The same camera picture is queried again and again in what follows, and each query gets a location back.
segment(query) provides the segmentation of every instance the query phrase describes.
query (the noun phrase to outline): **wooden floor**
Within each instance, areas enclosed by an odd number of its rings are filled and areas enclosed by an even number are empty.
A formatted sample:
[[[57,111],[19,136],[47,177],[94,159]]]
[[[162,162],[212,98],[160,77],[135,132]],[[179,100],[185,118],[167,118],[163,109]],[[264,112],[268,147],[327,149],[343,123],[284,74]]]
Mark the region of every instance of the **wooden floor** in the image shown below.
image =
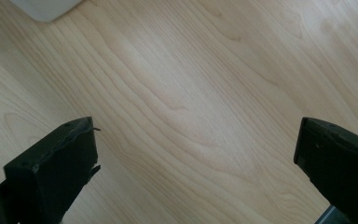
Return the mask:
[[[76,223],[313,223],[302,117],[358,133],[358,0],[86,0],[52,23],[0,1],[2,167],[93,116]]]

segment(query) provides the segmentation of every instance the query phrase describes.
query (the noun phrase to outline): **black object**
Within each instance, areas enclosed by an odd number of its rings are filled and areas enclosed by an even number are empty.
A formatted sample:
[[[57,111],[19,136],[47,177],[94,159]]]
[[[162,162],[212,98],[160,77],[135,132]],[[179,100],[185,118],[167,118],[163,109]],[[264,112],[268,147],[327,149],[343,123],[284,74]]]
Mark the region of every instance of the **black object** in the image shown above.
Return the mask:
[[[96,172],[92,118],[61,125],[9,162],[0,224],[57,224]]]
[[[330,205],[315,224],[351,224],[347,217],[334,205]]]
[[[349,220],[340,223],[358,223],[358,135],[326,121],[303,118],[295,164]]]

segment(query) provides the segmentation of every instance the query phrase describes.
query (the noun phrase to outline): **white object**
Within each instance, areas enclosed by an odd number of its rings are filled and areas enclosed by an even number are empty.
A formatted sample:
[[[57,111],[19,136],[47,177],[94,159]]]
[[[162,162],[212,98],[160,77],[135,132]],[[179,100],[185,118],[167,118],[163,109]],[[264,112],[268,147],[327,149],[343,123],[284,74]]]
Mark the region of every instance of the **white object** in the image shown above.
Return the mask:
[[[82,0],[11,0],[36,21],[53,21]]]

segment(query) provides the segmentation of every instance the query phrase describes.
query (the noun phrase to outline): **light wood grain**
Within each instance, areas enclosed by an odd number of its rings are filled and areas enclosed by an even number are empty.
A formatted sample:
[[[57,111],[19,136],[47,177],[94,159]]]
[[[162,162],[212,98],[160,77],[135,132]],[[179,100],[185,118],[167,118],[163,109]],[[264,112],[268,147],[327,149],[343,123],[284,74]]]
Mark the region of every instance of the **light wood grain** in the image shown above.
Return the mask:
[[[2,167],[91,115],[103,169],[71,223],[313,223],[304,116],[358,133],[358,0],[0,1]]]

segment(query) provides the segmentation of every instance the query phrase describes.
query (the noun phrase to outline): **wood grain pattern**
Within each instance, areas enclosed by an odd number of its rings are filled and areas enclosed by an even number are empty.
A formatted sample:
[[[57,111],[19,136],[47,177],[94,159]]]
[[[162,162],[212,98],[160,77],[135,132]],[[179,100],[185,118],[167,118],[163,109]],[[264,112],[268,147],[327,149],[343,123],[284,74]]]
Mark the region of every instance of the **wood grain pattern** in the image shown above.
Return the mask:
[[[358,133],[358,0],[0,1],[3,165],[94,117],[103,167],[70,223],[313,223],[302,117]]]

